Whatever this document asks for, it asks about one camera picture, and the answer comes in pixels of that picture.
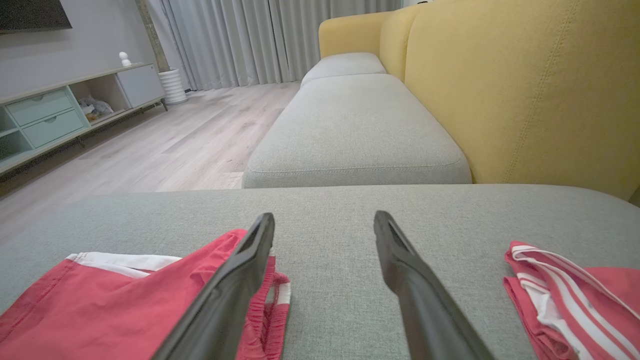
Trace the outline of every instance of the gray curtain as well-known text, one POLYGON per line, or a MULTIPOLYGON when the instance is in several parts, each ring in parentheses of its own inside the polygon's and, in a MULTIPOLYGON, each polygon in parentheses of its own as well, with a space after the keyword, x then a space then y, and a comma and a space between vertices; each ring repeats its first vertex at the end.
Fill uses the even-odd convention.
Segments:
POLYGON ((162 0, 192 90, 302 80, 326 19, 402 0, 162 0))

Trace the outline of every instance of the folded red clothing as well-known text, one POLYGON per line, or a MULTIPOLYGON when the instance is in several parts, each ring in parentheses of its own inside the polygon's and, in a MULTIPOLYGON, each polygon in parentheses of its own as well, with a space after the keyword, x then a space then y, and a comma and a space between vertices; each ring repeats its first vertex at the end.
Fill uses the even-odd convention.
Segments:
POLYGON ((538 359, 640 359, 640 270, 581 268, 514 241, 504 287, 538 359))
MULTIPOLYGON (((0 359, 150 359, 246 234, 186 256, 70 255, 0 316, 0 359)), ((270 254, 236 359, 279 359, 291 294, 270 254)))

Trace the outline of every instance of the white cabinet door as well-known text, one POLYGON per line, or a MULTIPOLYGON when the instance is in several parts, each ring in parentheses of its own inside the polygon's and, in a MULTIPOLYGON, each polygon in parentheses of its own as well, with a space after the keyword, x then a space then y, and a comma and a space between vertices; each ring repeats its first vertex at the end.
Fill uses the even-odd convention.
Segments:
POLYGON ((164 90, 153 65, 121 71, 118 73, 118 80, 132 108, 164 97, 164 90))

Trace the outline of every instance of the wooden floor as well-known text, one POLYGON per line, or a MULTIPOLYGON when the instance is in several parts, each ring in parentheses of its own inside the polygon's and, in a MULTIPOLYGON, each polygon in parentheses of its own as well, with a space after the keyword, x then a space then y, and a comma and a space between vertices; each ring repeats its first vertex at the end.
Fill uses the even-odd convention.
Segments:
POLYGON ((149 110, 35 161, 0 182, 0 244, 96 195, 239 188, 249 156, 299 88, 190 93, 169 112, 149 110))

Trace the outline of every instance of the black television screen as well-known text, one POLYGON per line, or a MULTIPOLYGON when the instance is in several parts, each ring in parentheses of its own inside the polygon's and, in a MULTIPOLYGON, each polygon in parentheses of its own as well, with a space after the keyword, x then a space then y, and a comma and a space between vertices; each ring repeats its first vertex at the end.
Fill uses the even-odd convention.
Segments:
POLYGON ((0 34, 70 28, 60 0, 0 0, 0 34))

